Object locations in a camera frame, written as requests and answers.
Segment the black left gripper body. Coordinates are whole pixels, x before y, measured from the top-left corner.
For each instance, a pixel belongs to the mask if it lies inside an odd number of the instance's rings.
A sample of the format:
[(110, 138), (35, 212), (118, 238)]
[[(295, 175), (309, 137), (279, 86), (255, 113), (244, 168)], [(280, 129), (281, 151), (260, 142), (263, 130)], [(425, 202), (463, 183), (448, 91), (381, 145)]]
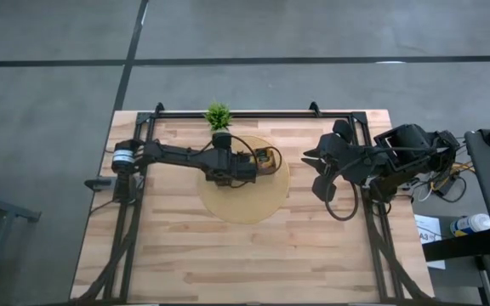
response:
[[(248, 152), (233, 152), (233, 139), (244, 145)], [(240, 182), (237, 187), (256, 182), (258, 157), (242, 138), (228, 132), (217, 132), (212, 135), (210, 144), (213, 149), (209, 151), (213, 156), (208, 158), (208, 167), (204, 170), (208, 182), (214, 182), (219, 187), (234, 187), (234, 181)]]

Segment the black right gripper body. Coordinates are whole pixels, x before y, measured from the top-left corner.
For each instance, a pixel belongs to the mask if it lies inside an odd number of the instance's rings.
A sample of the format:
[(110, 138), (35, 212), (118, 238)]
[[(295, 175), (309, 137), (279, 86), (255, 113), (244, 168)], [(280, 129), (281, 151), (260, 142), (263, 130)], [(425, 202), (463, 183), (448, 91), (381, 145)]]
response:
[(331, 201), (334, 197), (336, 187), (332, 176), (344, 166), (349, 160), (347, 153), (352, 139), (350, 124), (345, 120), (336, 120), (331, 133), (323, 134), (317, 146), (326, 150), (323, 159), (329, 165), (326, 175), (319, 175), (313, 183), (312, 191), (321, 201)]

